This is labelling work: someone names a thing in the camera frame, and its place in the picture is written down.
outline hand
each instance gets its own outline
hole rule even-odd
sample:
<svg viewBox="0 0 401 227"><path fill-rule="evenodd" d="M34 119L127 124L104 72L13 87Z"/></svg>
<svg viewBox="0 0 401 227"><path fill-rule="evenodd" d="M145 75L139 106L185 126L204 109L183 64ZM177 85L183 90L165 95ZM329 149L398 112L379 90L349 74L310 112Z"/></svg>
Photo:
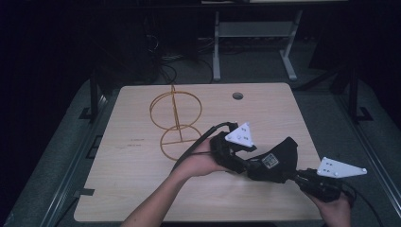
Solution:
<svg viewBox="0 0 401 227"><path fill-rule="evenodd" d="M324 202L305 193L319 208L321 216L329 227L350 227L351 206L348 197L341 193L336 201Z"/></svg>
<svg viewBox="0 0 401 227"><path fill-rule="evenodd" d="M210 151L210 139L203 141L193 153ZM228 169L218 165L209 153L194 154L188 156L173 171L184 178L205 176L215 171L227 171Z"/></svg>

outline label on controller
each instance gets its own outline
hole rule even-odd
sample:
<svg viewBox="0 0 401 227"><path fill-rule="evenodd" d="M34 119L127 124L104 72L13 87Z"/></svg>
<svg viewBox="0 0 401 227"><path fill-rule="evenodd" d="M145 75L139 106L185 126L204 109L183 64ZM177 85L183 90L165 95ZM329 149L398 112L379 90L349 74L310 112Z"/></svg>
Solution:
<svg viewBox="0 0 401 227"><path fill-rule="evenodd" d="M280 162L278 162L278 159L274 156L274 154L271 153L262 159L262 163L268 169L271 169L271 168L277 166Z"/></svg>

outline floor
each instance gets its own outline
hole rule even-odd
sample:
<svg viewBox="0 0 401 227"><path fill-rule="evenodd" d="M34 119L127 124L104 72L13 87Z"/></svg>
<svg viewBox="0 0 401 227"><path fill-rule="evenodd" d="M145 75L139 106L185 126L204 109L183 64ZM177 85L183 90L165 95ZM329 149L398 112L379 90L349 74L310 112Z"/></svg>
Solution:
<svg viewBox="0 0 401 227"><path fill-rule="evenodd" d="M278 53L285 41L234 43L235 51L230 49L221 55L222 79L219 83L285 82L296 88L324 73L322 70L308 68L316 45L314 41L298 42L293 46L290 58L299 78L290 81ZM201 61L198 62L169 61L174 56L176 54L167 56L168 67L164 67L165 72L153 84L166 84L166 75L173 79L174 70L177 72L176 84L210 82L211 52L202 52ZM354 124L346 112L347 94L335 96L329 92L332 80L327 79L307 91L294 92L315 147L321 158L327 156L366 167L369 171L367 175L346 181L375 208L384 226L401 226L400 214L394 208L397 201L391 196L395 192L394 197L399 198L397 188L401 186L398 177L401 167L396 162L401 160L401 132L380 107L375 93L363 81L359 83L358 106L365 107L373 121ZM99 116L90 124L87 119L79 119L82 110L90 106L89 82L82 84L16 202L7 226L119 226L120 223L79 223L73 218L77 201L75 196L83 188L94 161L86 158L87 154L91 146L101 140L118 92L119 89L114 89L101 97ZM387 176L393 186L385 185L389 182L383 181ZM371 208L361 197L353 208L352 222L354 226L379 226ZM323 225L320 220L273 223L279 227ZM267 226L266 223L249 225Z"/></svg>

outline wooden table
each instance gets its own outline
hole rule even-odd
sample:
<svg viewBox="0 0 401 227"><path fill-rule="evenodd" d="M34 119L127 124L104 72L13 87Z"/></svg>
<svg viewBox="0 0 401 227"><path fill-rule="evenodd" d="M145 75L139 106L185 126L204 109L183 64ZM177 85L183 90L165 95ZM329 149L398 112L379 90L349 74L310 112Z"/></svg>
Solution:
<svg viewBox="0 0 401 227"><path fill-rule="evenodd" d="M269 151L291 136L298 143L298 169L317 168L320 159L305 122L285 83L177 85L177 91L195 95L202 112L193 127L201 133L230 121L250 122L258 147L253 157ZM174 161L160 149L165 130L150 119L152 100L170 86L130 86L121 89L109 124L86 182L93 196L81 196L75 212L77 221L122 221L166 178ZM241 93L236 100L233 93ZM192 96L175 95L181 124L190 123L200 106ZM174 126L171 98L154 107L155 122ZM196 133L182 130L183 137ZM165 140L177 139L168 132ZM175 145L180 153L189 143ZM320 218L316 206L292 181L284 184L254 182L245 175L216 172L190 179L166 215L165 221L263 221Z"/></svg>

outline wire frame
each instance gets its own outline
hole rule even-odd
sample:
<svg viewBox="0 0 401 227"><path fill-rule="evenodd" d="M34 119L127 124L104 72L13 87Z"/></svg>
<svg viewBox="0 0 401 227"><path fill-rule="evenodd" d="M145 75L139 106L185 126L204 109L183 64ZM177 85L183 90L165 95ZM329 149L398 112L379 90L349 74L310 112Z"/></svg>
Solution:
<svg viewBox="0 0 401 227"><path fill-rule="evenodd" d="M199 105L200 105L200 112L199 112L199 114L197 115L197 117L195 118L195 120L192 121L192 122L189 123L189 124L180 124L180 118L179 118L179 116L178 116L177 102L176 102L176 97L175 97L176 94L182 94L182 95L192 96L192 97L194 97L194 98L198 101L198 103L199 103ZM161 126L160 124L156 123L156 121L155 121L154 118L153 118L153 109L154 109L154 107L156 106L156 104L157 104L160 100L162 100L162 99L164 99L164 98L167 98L167 97L169 97L169 96L171 96L171 103L172 103L172 108L173 108L173 113L174 113L174 122L175 122L175 126L172 126L172 127L170 127L170 128L167 128L167 127ZM165 133L162 135L162 137L161 137L161 139L160 139L160 149L161 149L162 153L163 153L168 159L171 159L171 160L174 160L174 161L177 161L177 160L178 160L178 159L176 159L176 158L173 158L171 155L168 155L167 152L166 152L165 149L164 149L164 146L166 146L166 145L172 145L172 144L186 143L186 142L191 142L191 141L196 141L196 139L193 139L193 140L184 140L184 139L183 139L182 130L187 129L187 128L190 128L190 129L196 131L196 132L198 133L199 136L201 136L201 132L200 132L199 130L197 130L195 127L193 127L193 124L195 124L195 122L197 122L198 119L201 117L201 112L202 112L201 101L200 101L195 95L193 95L193 94L190 94L190 93L184 92L184 91L176 91L176 89L175 89L175 87L174 87L173 84L171 84L171 91L170 91L170 92L163 93L163 94L161 94L161 95L159 95L159 96L157 96L156 98L153 99L153 101L150 103L150 106L149 106L149 112L150 112L150 119L151 119L151 121L153 122L153 124L155 124L158 128L165 130ZM178 140L178 141L173 141L173 142L166 142L166 143L165 143L165 142L164 142L165 136L166 136L167 133L170 132L170 131L178 131L178 132L179 132L179 135L180 135L180 140Z"/></svg>

